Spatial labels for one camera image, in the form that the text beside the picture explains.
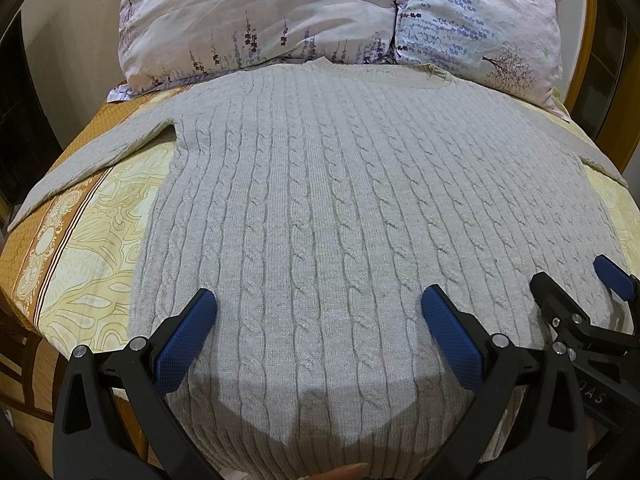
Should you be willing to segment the pink floral pillow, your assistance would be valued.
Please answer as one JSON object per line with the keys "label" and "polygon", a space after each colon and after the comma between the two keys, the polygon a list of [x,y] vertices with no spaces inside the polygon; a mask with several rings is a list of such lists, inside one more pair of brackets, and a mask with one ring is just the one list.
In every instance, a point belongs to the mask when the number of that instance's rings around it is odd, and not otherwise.
{"label": "pink floral pillow", "polygon": [[396,0],[119,0],[111,102],[271,62],[387,58]]}

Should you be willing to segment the white lavender print pillow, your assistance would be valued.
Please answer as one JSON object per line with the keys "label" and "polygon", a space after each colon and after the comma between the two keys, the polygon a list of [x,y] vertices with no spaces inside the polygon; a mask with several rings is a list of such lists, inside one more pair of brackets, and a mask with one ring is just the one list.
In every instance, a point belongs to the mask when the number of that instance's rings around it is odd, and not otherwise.
{"label": "white lavender print pillow", "polygon": [[563,0],[397,0],[394,58],[435,65],[565,119],[554,98],[563,75]]}

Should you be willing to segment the wooden headboard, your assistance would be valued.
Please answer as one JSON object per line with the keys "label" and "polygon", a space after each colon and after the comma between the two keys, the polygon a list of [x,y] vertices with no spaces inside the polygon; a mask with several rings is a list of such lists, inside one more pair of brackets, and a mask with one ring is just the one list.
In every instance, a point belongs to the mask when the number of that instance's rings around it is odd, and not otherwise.
{"label": "wooden headboard", "polygon": [[560,27],[561,100],[624,171],[639,145],[639,3],[564,0]]}

